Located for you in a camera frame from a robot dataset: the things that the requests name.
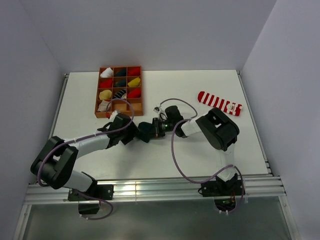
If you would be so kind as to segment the dark green reindeer sock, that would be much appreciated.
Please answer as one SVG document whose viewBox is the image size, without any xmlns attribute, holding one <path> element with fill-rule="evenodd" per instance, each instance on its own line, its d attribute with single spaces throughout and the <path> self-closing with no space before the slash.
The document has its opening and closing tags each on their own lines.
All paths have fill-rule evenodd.
<svg viewBox="0 0 320 240">
<path fill-rule="evenodd" d="M 144 121 L 140 122 L 138 124 L 138 129 L 138 138 L 145 143 L 149 143 L 150 140 L 156 137 L 156 127 L 152 123 Z"/>
</svg>

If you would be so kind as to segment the beige red sock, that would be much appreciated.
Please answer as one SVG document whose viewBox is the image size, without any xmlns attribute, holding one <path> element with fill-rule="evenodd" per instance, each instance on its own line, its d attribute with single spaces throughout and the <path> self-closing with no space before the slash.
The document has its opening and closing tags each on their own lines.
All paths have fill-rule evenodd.
<svg viewBox="0 0 320 240">
<path fill-rule="evenodd" d="M 111 107 L 111 104 L 109 101 L 102 100 L 102 102 L 98 105 L 97 111 L 98 112 L 108 112 Z"/>
</svg>

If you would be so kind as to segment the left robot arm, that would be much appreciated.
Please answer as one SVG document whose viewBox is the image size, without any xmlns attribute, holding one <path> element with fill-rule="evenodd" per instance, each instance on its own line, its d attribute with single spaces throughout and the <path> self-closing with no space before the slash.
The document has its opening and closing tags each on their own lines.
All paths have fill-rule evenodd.
<svg viewBox="0 0 320 240">
<path fill-rule="evenodd" d="M 107 150 L 119 142 L 124 145 L 132 141 L 139 129 L 132 118 L 117 111 L 110 121 L 95 133 L 74 139 L 51 137 L 30 167 L 42 186 L 55 190 L 69 188 L 79 191 L 86 200 L 98 193 L 97 180 L 84 172 L 74 170 L 76 160 L 90 153 Z"/>
</svg>

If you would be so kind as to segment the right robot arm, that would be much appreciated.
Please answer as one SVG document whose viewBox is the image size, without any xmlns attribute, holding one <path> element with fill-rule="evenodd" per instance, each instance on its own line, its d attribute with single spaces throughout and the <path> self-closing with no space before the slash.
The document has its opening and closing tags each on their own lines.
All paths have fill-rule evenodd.
<svg viewBox="0 0 320 240">
<path fill-rule="evenodd" d="M 166 133 L 171 132 L 171 156 L 180 175 L 187 181 L 195 184 L 204 184 L 216 179 L 217 191 L 222 195 L 229 194 L 234 183 L 240 176 L 239 169 L 235 166 L 235 144 L 240 133 L 239 127 L 222 112 L 214 107 L 208 113 L 190 119 L 184 119 L 178 107 L 172 105 L 164 110 L 159 117 L 152 119 L 152 127 L 149 133 L 151 139 L 163 138 Z M 174 153 L 174 136 L 187 138 L 191 135 L 201 133 L 205 136 L 209 144 L 216 150 L 218 171 L 210 178 L 203 181 L 195 181 L 187 177 L 180 169 Z"/>
</svg>

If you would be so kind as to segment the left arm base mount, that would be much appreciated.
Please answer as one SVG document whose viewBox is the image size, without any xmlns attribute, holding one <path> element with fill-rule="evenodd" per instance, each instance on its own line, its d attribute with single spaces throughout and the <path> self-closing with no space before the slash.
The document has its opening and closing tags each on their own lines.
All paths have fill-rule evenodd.
<svg viewBox="0 0 320 240">
<path fill-rule="evenodd" d="M 113 213 L 114 207 L 109 202 L 113 199 L 113 194 L 113 184 L 98 184 L 90 187 L 85 192 L 71 189 L 67 200 L 69 202 L 78 202 L 78 213 L 81 217 L 88 220 L 102 220 Z M 104 216 L 95 216 L 101 209 L 102 204 L 109 206 L 109 212 Z"/>
</svg>

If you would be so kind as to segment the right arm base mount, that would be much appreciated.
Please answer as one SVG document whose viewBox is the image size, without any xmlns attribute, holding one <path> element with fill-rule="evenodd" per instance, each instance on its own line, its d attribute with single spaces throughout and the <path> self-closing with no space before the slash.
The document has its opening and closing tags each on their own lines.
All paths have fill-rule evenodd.
<svg viewBox="0 0 320 240">
<path fill-rule="evenodd" d="M 222 212 L 230 212 L 237 206 L 236 197 L 243 198 L 246 192 L 242 181 L 235 175 L 228 181 L 216 177 L 215 180 L 202 183 L 198 193 L 205 198 L 222 197 L 214 200 L 216 208 Z"/>
</svg>

